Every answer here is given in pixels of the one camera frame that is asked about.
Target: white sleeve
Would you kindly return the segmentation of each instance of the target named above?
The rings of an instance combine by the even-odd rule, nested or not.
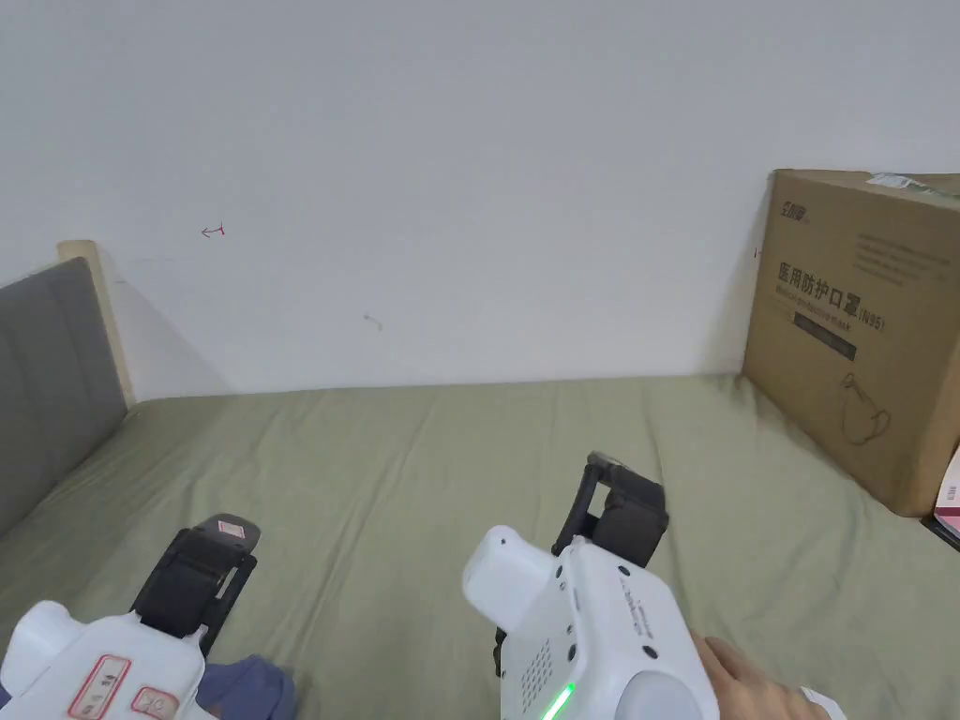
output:
[[[816,703],[821,708],[827,711],[827,715],[830,716],[830,720],[847,720],[847,716],[843,714],[843,710],[840,709],[840,706],[836,704],[836,701],[830,700],[826,695],[821,695],[819,692],[811,690],[809,687],[801,687],[801,692],[806,695],[806,699],[811,703]]]

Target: white wall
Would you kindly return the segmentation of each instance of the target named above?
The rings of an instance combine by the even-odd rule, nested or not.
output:
[[[955,0],[10,0],[0,279],[97,240],[140,397],[735,370],[768,172],[960,170],[958,26]]]

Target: white plastic casing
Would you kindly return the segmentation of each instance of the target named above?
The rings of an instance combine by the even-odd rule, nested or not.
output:
[[[716,698],[667,585],[575,538],[554,558],[495,527],[464,572],[469,602],[507,631],[501,717],[718,720]]]
[[[134,612],[84,625],[58,603],[38,603],[0,668],[12,696],[0,720],[212,720],[194,702],[201,636],[168,636]]]

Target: wooden bed frame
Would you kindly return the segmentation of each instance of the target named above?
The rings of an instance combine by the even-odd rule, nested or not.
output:
[[[104,326],[107,328],[107,338],[110,342],[110,351],[113,353],[113,363],[117,368],[117,375],[120,378],[120,387],[123,389],[123,397],[127,402],[129,410],[136,403],[133,396],[133,385],[130,382],[130,372],[127,369],[127,360],[124,356],[123,344],[120,342],[120,332],[117,329],[116,318],[113,316],[113,308],[110,305],[110,297],[107,292],[107,281],[104,278],[103,265],[100,262],[100,253],[97,250],[97,244],[92,240],[64,240],[57,244],[58,262],[66,262],[76,257],[86,260],[90,266],[90,274],[93,276],[93,287],[97,292],[97,301],[100,303],[100,314],[104,318]]]

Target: green led light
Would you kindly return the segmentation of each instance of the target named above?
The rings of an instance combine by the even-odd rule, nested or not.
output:
[[[553,701],[553,705],[550,706],[550,709],[543,715],[543,720],[553,720],[557,713],[560,712],[561,708],[566,705],[566,701],[570,699],[570,695],[573,694],[573,683],[570,683],[567,687],[564,688],[564,691],[560,693],[560,696]]]

